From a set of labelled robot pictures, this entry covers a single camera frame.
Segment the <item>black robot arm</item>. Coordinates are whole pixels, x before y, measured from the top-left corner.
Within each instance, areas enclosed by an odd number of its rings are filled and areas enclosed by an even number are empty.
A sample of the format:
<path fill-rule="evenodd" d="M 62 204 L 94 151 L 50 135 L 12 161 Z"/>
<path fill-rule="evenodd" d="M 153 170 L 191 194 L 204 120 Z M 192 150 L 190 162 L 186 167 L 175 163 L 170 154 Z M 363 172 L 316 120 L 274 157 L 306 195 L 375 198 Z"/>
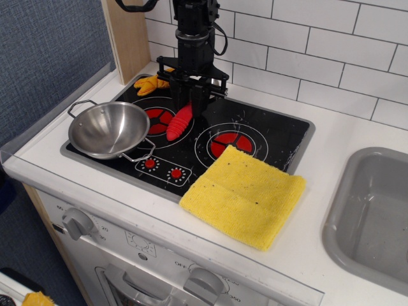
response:
<path fill-rule="evenodd" d="M 178 56 L 157 58 L 160 80 L 170 85 L 177 110 L 192 103 L 194 117 L 207 109 L 210 97 L 224 97 L 229 76 L 214 66 L 217 1 L 174 1 Z"/>

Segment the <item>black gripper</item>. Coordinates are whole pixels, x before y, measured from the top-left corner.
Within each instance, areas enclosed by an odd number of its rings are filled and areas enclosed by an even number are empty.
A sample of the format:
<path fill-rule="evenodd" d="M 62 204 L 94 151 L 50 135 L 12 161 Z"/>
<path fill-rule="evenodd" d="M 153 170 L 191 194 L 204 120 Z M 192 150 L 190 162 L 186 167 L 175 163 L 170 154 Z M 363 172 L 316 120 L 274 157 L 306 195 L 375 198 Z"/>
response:
<path fill-rule="evenodd" d="M 157 58 L 158 79 L 169 82 L 171 98 L 176 111 L 181 110 L 190 102 L 193 117 L 199 117 L 207 109 L 210 95 L 225 97 L 226 82 L 229 78 L 225 72 L 214 66 L 215 30 L 208 29 L 197 35 L 185 34 L 176 30 L 178 41 L 178 56 Z M 219 85 L 199 84 L 202 80 L 218 80 Z"/>

